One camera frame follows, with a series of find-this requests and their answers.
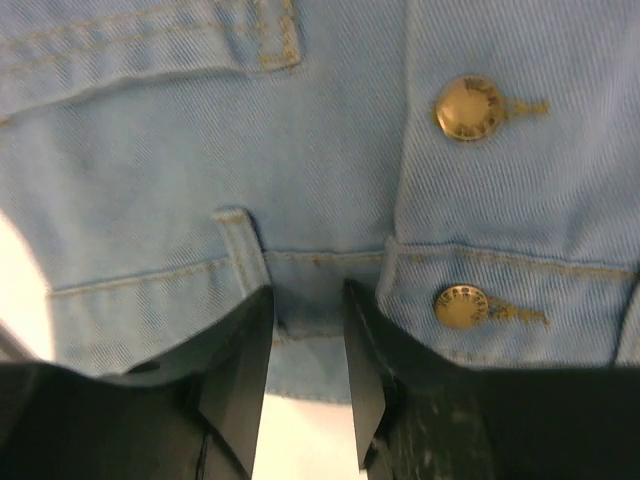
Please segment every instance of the brass button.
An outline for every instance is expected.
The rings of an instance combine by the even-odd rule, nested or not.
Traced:
[[[445,88],[434,116],[447,136],[467,142],[480,140],[505,119],[505,99],[488,78],[464,76]]]
[[[489,316],[489,300],[474,286],[454,285],[438,296],[434,310],[443,325],[470,328]]]

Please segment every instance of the denim jacket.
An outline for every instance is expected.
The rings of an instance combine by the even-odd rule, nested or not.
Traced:
[[[0,210],[51,360],[127,370],[271,284],[269,391],[347,401],[350,277],[463,365],[639,363],[638,45],[637,0],[0,1]],[[465,74],[551,110],[453,141]],[[548,325],[448,328],[456,284]]]

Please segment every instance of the welt pocket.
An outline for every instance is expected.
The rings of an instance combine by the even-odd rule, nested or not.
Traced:
[[[291,0],[158,2],[74,24],[60,21],[77,18],[75,12],[42,19],[44,9],[33,5],[42,1],[16,9],[34,15],[0,19],[3,32],[16,30],[12,22],[27,24],[21,35],[0,41],[0,119],[125,81],[261,73],[300,62]]]

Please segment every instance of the metal button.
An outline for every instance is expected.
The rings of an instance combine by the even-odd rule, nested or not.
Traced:
[[[467,142],[480,140],[505,119],[505,99],[488,78],[464,76],[442,92],[434,116],[447,136]]]
[[[436,318],[450,328],[470,328],[489,315],[487,296],[472,285],[454,285],[442,292],[434,305]]]

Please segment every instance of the chest pocket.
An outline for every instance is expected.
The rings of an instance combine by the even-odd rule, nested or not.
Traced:
[[[1,119],[123,81],[257,73],[300,61],[291,0],[111,4],[96,18],[85,2],[3,2]]]
[[[638,321],[627,305],[640,258],[640,7],[409,8],[409,112],[382,309],[461,363],[620,360],[620,339]],[[508,120],[478,142],[448,138],[432,111],[464,75],[491,79],[507,98],[548,100],[550,112]],[[491,313],[482,304],[478,318],[460,320],[465,328],[443,322],[434,305],[455,285],[480,289]]]

